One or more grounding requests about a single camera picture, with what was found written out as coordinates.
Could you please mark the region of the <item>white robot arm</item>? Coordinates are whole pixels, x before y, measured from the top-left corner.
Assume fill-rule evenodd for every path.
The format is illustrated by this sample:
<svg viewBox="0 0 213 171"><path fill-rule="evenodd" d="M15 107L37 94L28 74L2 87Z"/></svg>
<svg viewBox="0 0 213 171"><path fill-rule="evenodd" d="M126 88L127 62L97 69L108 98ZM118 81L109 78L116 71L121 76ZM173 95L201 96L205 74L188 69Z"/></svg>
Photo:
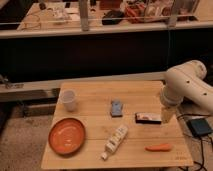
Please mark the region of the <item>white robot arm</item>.
<svg viewBox="0 0 213 171"><path fill-rule="evenodd" d="M184 98L213 113L213 86L203 81L206 74L207 69L199 60L173 66L164 73L165 86L159 96L163 123L171 120Z"/></svg>

